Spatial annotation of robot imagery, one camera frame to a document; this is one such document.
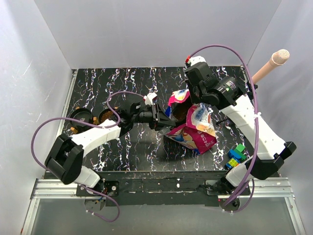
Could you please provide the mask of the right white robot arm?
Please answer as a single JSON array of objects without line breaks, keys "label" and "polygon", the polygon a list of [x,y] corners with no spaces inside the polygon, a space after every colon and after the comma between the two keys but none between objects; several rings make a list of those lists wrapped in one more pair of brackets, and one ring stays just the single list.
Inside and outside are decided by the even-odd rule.
[{"label": "right white robot arm", "polygon": [[265,180],[277,172],[285,159],[294,153],[296,145],[280,138],[260,115],[255,114],[243,81],[231,76],[219,79],[200,56],[196,62],[189,59],[186,66],[184,72],[192,102],[215,106],[257,151],[256,157],[244,161],[223,176],[222,191],[234,194],[246,181],[253,178]]}]

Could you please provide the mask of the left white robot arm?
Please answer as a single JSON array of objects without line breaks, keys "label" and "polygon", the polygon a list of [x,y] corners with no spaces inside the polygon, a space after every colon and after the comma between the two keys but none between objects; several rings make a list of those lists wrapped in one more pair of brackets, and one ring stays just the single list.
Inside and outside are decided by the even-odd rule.
[{"label": "left white robot arm", "polygon": [[94,196],[104,190],[103,179],[91,168],[83,166],[83,158],[104,143],[129,132],[134,123],[147,123],[152,130],[167,133],[176,125],[158,104],[135,103],[129,110],[117,109],[119,117],[110,116],[100,125],[73,136],[60,135],[45,160],[46,168],[65,185],[87,186]]}]

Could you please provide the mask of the pink cat food bag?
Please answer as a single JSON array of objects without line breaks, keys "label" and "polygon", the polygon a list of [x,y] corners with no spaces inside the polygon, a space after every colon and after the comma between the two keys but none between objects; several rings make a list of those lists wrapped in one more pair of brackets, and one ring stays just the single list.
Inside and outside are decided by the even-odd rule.
[{"label": "pink cat food bag", "polygon": [[214,125],[207,106],[193,104],[188,89],[172,92],[166,115],[176,122],[166,134],[171,140],[198,154],[203,154],[217,143]]}]

